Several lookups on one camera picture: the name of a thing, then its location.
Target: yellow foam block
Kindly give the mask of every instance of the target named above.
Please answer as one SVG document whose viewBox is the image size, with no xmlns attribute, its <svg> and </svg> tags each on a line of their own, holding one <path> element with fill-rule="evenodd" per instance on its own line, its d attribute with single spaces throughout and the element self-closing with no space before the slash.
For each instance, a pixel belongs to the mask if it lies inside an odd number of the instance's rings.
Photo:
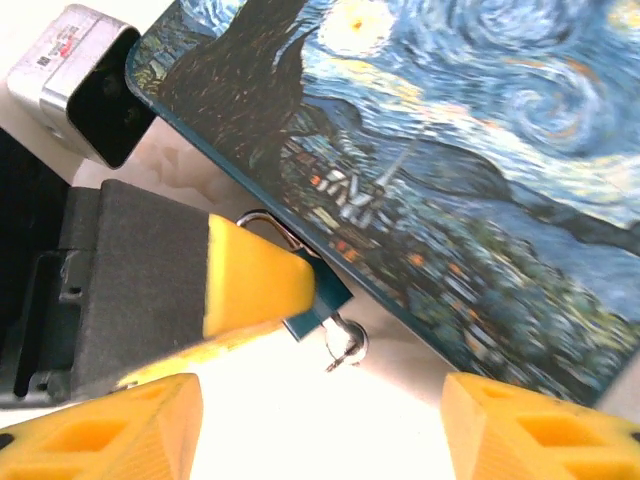
<svg viewBox="0 0 640 480">
<path fill-rule="evenodd" d="M 203 336 L 285 320 L 313 305 L 311 265 L 233 222 L 209 217 Z"/>
<path fill-rule="evenodd" d="M 221 357 L 279 328 L 282 328 L 282 322 L 268 322 L 220 335 L 215 340 L 195 345 L 128 374 L 118 382 L 117 388 L 125 385 L 144 385 L 169 375 L 184 373 L 194 365 L 201 365 Z"/>
<path fill-rule="evenodd" d="M 175 375 L 0 430 L 1 480 L 188 480 L 198 377 Z"/>
<path fill-rule="evenodd" d="M 621 418 L 465 373 L 441 413 L 457 480 L 640 480 L 640 425 Z"/>
</svg>

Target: white label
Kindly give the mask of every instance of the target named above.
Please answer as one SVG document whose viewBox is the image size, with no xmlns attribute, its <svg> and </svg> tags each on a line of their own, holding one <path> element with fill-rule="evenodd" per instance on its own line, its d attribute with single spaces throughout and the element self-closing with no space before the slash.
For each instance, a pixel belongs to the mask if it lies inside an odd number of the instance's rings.
<svg viewBox="0 0 640 480">
<path fill-rule="evenodd" d="M 40 37 L 24 59 L 24 66 L 40 73 L 55 72 L 95 25 L 99 15 L 84 8 L 67 9 Z"/>
</svg>

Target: swirling blue sky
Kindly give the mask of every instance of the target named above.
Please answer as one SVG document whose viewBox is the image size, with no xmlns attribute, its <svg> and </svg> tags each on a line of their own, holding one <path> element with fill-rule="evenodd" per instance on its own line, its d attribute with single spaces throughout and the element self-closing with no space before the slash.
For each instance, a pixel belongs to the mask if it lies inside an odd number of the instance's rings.
<svg viewBox="0 0 640 480">
<path fill-rule="evenodd" d="M 215 35 L 242 3 L 182 0 Z M 374 53 L 307 40 L 308 95 L 350 102 L 371 131 L 474 151 L 510 182 L 614 225 L 640 219 L 635 0 L 385 4 L 392 28 Z M 333 5 L 310 0 L 300 20 L 322 25 Z"/>
</svg>

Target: metal clip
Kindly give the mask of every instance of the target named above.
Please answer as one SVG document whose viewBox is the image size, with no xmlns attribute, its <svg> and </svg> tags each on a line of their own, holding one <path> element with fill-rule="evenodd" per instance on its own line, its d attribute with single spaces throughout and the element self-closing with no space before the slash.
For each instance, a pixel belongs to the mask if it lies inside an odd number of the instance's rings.
<svg viewBox="0 0 640 480">
<path fill-rule="evenodd" d="M 245 213 L 236 225 L 246 228 L 255 221 L 273 226 L 289 245 L 289 248 L 312 266 L 316 275 L 316 297 L 309 312 L 287 319 L 289 333 L 300 341 L 320 325 L 326 330 L 326 346 L 334 358 L 327 372 L 346 364 L 359 363 L 365 356 L 369 338 L 365 329 L 351 320 L 343 320 L 338 310 L 353 295 L 331 267 L 311 248 L 304 244 L 285 225 L 266 210 L 251 210 Z"/>
</svg>

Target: silver metal box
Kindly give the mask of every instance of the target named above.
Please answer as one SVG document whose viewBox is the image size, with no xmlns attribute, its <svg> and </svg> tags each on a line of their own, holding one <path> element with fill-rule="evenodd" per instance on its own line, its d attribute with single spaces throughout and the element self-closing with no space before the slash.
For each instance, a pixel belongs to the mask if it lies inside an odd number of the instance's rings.
<svg viewBox="0 0 640 480">
<path fill-rule="evenodd" d="M 66 148 L 118 168 L 155 115 L 125 83 L 134 27 L 70 5 L 9 71 L 11 94 Z"/>
</svg>

